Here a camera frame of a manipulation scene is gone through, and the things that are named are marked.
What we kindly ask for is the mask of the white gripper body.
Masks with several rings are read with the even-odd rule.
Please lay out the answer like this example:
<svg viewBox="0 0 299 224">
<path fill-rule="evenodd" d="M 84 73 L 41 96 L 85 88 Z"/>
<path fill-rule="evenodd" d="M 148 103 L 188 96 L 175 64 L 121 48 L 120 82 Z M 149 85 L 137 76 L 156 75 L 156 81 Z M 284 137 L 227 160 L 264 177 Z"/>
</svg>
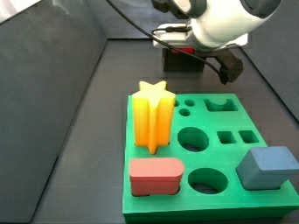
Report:
<svg viewBox="0 0 299 224">
<path fill-rule="evenodd" d="M 188 29 L 189 27 L 185 24 L 161 24 L 155 30 L 152 30 L 152 34 L 165 44 L 177 48 L 189 47 L 193 49 L 225 49 L 232 46 L 243 46 L 248 43 L 248 35 L 244 34 L 225 44 L 211 47 L 187 40 Z"/>
</svg>

